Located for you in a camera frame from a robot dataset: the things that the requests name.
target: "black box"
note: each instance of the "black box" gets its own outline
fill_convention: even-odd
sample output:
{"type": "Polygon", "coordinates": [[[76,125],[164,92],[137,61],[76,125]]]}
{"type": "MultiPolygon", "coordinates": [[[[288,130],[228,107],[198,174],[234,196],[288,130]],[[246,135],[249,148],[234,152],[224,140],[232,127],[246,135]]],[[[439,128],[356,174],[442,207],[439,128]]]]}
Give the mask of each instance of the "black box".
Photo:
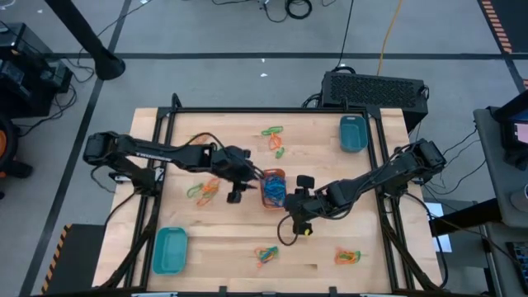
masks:
{"type": "Polygon", "coordinates": [[[428,92],[422,80],[326,72],[322,106],[401,108],[409,132],[428,113],[428,92]]]}

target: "wooden tabletop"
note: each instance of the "wooden tabletop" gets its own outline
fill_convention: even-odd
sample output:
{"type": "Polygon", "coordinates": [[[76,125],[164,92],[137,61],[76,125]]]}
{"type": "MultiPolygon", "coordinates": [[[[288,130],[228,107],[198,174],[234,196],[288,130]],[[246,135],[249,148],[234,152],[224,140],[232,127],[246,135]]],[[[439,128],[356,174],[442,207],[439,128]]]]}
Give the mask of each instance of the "wooden tabletop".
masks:
{"type": "MultiPolygon", "coordinates": [[[[156,109],[138,109],[130,135],[151,140],[156,109]]],[[[200,132],[215,134],[225,145],[251,149],[251,160],[261,169],[281,168],[286,172],[288,192],[295,189],[295,178],[304,174],[315,177],[315,186],[358,177],[370,170],[368,150],[344,153],[339,147],[338,126],[341,114],[177,114],[172,145],[184,144],[200,132]],[[275,159],[268,148],[268,138],[261,131],[270,126],[282,125],[280,134],[285,154],[275,159]]],[[[382,110],[385,138],[390,152],[408,143],[407,131],[400,110],[382,110]]],[[[375,123],[371,121],[378,164],[381,164],[375,123]]],[[[132,158],[138,165],[146,160],[132,158]]],[[[218,291],[228,286],[228,291],[278,291],[278,292],[328,292],[336,286],[340,293],[389,293],[389,276],[385,262],[380,220],[375,194],[368,191],[354,204],[352,212],[339,221],[314,219],[314,234],[299,237],[291,247],[282,246],[276,226],[286,215],[284,210],[265,210],[260,190],[243,193],[242,203],[226,203],[231,184],[222,181],[219,193],[205,206],[186,197],[186,191],[211,175],[191,174],[169,165],[165,177],[158,227],[182,227],[189,235],[187,263],[177,276],[158,276],[152,271],[148,290],[218,291]],[[277,246],[277,259],[257,268],[255,248],[277,246]],[[336,265],[336,248],[361,251],[361,260],[353,265],[336,265]]],[[[113,206],[118,205],[132,192],[130,184],[119,185],[113,206]]],[[[419,187],[410,191],[421,197],[419,187]]],[[[130,249],[134,223],[138,213],[139,197],[118,210],[108,224],[106,235],[93,281],[100,285],[119,266],[130,249]]],[[[437,284],[441,274],[431,239],[425,210],[416,203],[402,198],[400,204],[403,226],[409,252],[420,267],[437,284]]],[[[291,239],[291,221],[284,224],[281,234],[291,239]]],[[[405,287],[398,253],[394,249],[399,286],[405,287]]],[[[144,255],[137,259],[134,283],[139,283],[139,273],[144,255]]]]}

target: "metal bracket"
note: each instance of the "metal bracket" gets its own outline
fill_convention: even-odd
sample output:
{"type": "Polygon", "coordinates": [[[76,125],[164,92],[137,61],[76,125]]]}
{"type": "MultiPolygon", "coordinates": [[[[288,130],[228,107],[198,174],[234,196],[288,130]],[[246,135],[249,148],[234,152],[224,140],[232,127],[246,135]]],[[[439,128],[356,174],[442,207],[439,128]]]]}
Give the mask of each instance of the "metal bracket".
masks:
{"type": "MultiPolygon", "coordinates": [[[[158,167],[155,169],[155,171],[156,171],[155,180],[162,182],[163,178],[165,178],[162,176],[164,172],[163,168],[158,167]]],[[[108,177],[110,177],[111,179],[114,180],[114,182],[119,183],[119,184],[123,182],[130,182],[130,179],[126,175],[121,174],[119,172],[110,172],[108,173],[108,177]]]]}

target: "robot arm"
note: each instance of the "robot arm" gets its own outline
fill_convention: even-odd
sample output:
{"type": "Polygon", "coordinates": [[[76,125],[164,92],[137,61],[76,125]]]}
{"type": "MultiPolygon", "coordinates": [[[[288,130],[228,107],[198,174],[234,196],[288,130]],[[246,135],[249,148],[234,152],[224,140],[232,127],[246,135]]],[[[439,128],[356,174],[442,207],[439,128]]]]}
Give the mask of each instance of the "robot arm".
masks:
{"type": "Polygon", "coordinates": [[[93,166],[108,166],[127,176],[142,195],[158,191],[155,171],[141,168],[127,157],[154,159],[176,165],[188,172],[209,172],[233,183],[228,203],[239,203],[248,182],[262,177],[249,161],[251,152],[235,146],[217,149],[216,144],[184,144],[180,147],[156,144],[116,132],[97,133],[88,137],[83,160],[93,166]]]}
{"type": "Polygon", "coordinates": [[[312,233],[311,219],[323,217],[337,219],[346,216],[361,194],[377,186],[391,196],[400,196],[407,190],[413,178],[420,177],[428,182],[442,171],[446,160],[432,142],[424,139],[401,148],[394,159],[383,166],[356,179],[333,181],[309,194],[314,187],[312,177],[297,177],[298,188],[285,199],[285,209],[294,220],[294,233],[312,233]]]}

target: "teal plastic bin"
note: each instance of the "teal plastic bin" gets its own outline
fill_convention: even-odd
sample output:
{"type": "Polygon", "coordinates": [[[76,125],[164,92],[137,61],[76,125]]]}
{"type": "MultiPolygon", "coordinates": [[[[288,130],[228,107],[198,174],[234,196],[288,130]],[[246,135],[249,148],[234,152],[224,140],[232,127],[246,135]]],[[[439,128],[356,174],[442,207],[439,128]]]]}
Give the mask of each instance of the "teal plastic bin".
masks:
{"type": "Polygon", "coordinates": [[[185,267],[187,233],[178,227],[161,228],[156,236],[152,268],[156,274],[174,276],[185,267]]]}
{"type": "Polygon", "coordinates": [[[339,123],[339,143],[341,150],[357,153],[369,144],[365,119],[357,115],[345,115],[339,123]]]}

